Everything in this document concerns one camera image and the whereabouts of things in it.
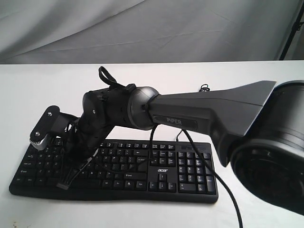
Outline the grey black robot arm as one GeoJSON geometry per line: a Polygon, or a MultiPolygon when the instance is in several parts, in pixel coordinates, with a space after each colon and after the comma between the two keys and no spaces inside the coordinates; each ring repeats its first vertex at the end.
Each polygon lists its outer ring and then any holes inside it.
{"type": "Polygon", "coordinates": [[[81,117],[66,125],[65,165],[80,168],[115,126],[150,130],[163,124],[208,135],[223,166],[256,197],[304,212],[304,82],[259,81],[210,92],[161,95],[119,84],[83,97],[81,117]]]}

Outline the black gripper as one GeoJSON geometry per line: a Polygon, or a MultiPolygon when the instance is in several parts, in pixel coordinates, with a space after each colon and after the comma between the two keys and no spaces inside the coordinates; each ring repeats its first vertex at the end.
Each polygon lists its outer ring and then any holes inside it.
{"type": "Polygon", "coordinates": [[[69,189],[72,182],[92,161],[88,159],[94,155],[100,144],[106,139],[114,126],[107,124],[97,129],[89,126],[83,130],[78,123],[79,118],[65,116],[64,124],[64,165],[61,170],[59,182],[56,187],[69,189]]]}

